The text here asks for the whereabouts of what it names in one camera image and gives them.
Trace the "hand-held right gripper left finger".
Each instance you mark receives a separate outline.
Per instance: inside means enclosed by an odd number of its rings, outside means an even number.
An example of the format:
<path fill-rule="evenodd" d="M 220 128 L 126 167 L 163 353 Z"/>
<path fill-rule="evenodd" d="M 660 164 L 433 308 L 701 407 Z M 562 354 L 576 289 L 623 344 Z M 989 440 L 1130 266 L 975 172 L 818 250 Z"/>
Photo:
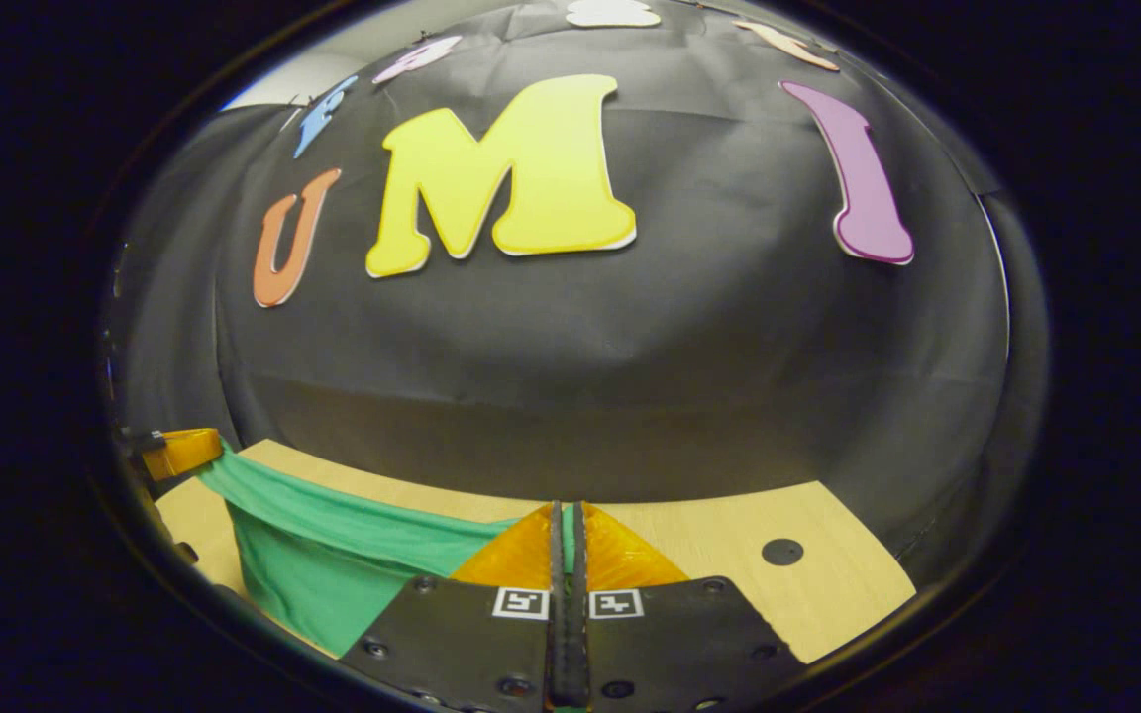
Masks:
<path fill-rule="evenodd" d="M 548 712 L 565 613 L 563 504 L 548 507 L 536 588 L 412 577 L 341 663 L 435 712 Z"/>

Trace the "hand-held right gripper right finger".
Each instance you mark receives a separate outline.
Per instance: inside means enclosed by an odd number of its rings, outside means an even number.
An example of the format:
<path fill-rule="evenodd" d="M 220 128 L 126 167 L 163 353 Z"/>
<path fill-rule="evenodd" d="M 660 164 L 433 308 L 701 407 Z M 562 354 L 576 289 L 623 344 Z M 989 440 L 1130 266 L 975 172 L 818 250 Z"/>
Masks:
<path fill-rule="evenodd" d="M 575 510 L 590 712 L 748 712 L 802 672 L 733 578 L 688 576 L 602 507 Z"/>

